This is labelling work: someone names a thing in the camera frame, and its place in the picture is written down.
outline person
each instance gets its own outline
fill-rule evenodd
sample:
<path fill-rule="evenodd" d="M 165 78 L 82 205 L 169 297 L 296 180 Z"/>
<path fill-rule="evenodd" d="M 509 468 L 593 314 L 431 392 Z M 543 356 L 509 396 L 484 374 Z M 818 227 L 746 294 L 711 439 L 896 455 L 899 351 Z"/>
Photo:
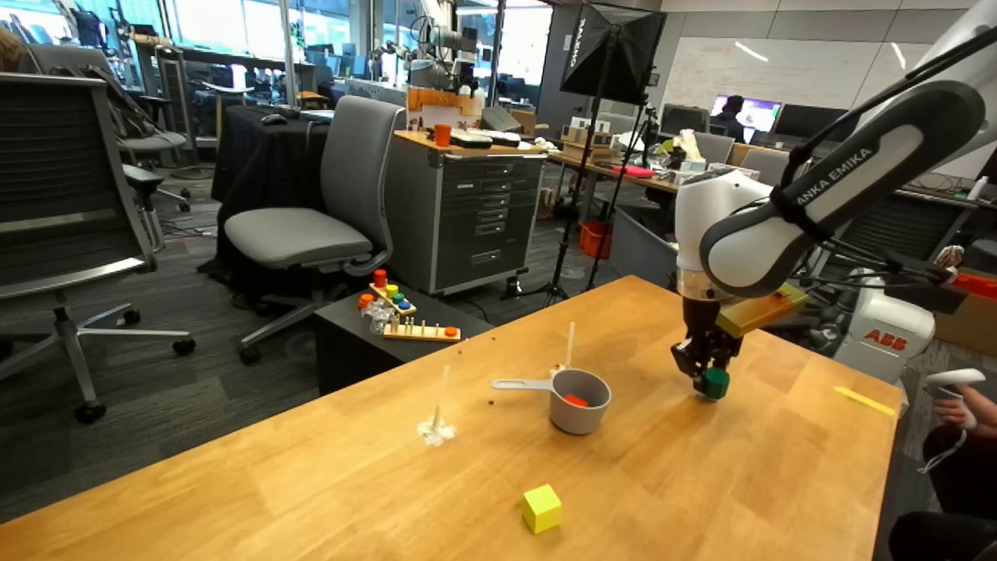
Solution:
<path fill-rule="evenodd" d="M 711 135 L 723 135 L 746 144 L 746 126 L 739 121 L 740 108 L 746 96 L 725 96 L 723 108 L 711 118 Z"/>
<path fill-rule="evenodd" d="M 972 386 L 935 400 L 935 427 L 923 455 L 941 512 L 911 512 L 891 526 L 893 561 L 980 561 L 997 557 L 997 402 Z"/>

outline person's hand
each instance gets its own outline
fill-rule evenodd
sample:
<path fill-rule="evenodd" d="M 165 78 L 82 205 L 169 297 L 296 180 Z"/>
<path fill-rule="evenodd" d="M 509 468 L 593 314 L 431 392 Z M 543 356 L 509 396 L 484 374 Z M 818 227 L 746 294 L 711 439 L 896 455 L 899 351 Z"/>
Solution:
<path fill-rule="evenodd" d="M 962 432 L 975 427 L 975 415 L 966 409 L 959 396 L 935 400 L 935 415 L 946 424 L 959 424 Z"/>

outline yellow cube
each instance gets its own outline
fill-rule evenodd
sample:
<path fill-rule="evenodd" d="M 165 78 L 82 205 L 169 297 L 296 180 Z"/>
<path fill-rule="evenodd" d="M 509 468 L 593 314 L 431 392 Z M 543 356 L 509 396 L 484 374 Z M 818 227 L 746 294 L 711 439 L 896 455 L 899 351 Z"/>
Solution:
<path fill-rule="evenodd" d="M 553 492 L 553 486 L 527 489 L 522 502 L 527 502 L 527 526 L 532 534 L 562 526 L 562 496 Z"/>

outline lamp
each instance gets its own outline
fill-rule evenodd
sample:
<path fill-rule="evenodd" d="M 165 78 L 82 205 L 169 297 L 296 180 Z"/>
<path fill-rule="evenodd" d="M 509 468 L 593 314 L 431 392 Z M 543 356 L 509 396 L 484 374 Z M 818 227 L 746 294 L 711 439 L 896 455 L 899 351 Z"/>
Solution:
<path fill-rule="evenodd" d="M 598 5 L 585 5 L 578 14 L 576 34 L 573 34 L 576 41 L 562 82 L 562 92 L 593 96 L 593 118 L 588 118 L 593 126 L 585 132 L 584 162 L 573 180 L 573 198 L 570 198 L 573 205 L 584 190 L 584 174 L 593 152 L 600 99 L 646 105 L 646 89 L 650 78 L 665 20 L 666 20 L 665 14 L 635 14 L 635 10 L 598 7 Z M 562 269 L 565 269 L 566 241 L 570 241 L 576 213 L 566 213 L 565 222 L 566 226 L 562 235 L 553 278 L 549 288 L 543 288 L 550 297 L 566 297 L 562 288 Z"/>

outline chair wheel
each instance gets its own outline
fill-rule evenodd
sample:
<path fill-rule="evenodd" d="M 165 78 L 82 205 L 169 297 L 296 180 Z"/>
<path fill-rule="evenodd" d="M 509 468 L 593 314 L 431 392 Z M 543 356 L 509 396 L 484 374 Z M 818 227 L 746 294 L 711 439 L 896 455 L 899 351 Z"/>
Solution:
<path fill-rule="evenodd" d="M 106 415 L 106 405 L 103 402 L 83 402 L 75 409 L 75 422 L 79 424 L 96 424 L 99 417 Z"/>
<path fill-rule="evenodd" d="M 174 356 L 189 356 L 197 351 L 197 341 L 174 341 Z"/>
<path fill-rule="evenodd" d="M 263 359 L 258 351 L 239 351 L 244 364 L 254 364 L 258 359 Z"/>
<path fill-rule="evenodd" d="M 128 313 L 121 314 L 121 324 L 126 324 L 126 329 L 132 329 L 132 324 L 138 324 L 138 321 L 144 321 L 144 314 L 139 314 L 138 309 L 128 309 Z"/>

